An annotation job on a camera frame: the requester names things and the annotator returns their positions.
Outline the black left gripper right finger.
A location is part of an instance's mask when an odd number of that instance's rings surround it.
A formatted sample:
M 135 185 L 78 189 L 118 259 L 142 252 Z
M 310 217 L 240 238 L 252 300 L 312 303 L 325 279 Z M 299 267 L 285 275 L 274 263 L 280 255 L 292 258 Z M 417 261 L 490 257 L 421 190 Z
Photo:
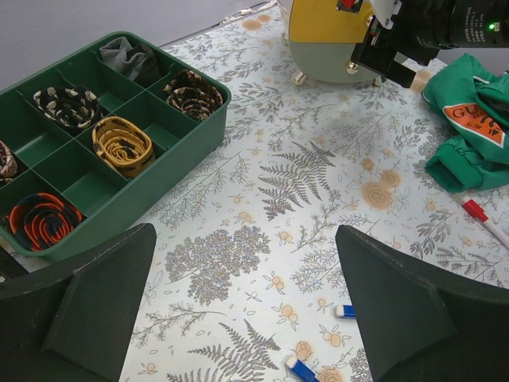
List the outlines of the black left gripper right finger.
M 508 291 L 348 225 L 336 246 L 375 381 L 506 381 Z

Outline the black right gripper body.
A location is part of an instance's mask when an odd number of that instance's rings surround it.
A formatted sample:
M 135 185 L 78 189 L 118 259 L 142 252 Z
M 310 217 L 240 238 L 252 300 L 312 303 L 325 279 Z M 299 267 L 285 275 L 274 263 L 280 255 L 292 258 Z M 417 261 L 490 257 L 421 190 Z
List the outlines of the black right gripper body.
M 453 1 L 391 1 L 389 16 L 374 14 L 352 61 L 409 88 L 416 72 L 397 60 L 401 55 L 426 66 L 442 49 L 453 47 L 449 22 Z

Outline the cream cylindrical drawer box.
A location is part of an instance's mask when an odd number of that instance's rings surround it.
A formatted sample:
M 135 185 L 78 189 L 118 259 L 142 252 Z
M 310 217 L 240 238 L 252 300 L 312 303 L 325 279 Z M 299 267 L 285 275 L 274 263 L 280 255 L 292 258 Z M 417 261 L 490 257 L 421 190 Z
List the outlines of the cream cylindrical drawer box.
M 336 1 L 279 1 L 284 22 L 282 39 L 297 66 L 292 82 L 301 86 L 310 78 L 331 84 L 373 82 L 384 78 L 351 61 L 374 13 L 369 1 L 358 2 L 357 14 L 339 11 Z

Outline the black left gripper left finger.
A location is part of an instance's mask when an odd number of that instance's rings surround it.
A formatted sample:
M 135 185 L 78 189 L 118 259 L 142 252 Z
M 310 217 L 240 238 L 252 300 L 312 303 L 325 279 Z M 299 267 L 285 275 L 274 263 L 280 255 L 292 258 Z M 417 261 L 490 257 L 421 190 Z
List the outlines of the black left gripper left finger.
M 152 224 L 1 284 L 3 381 L 117 381 L 156 244 Z

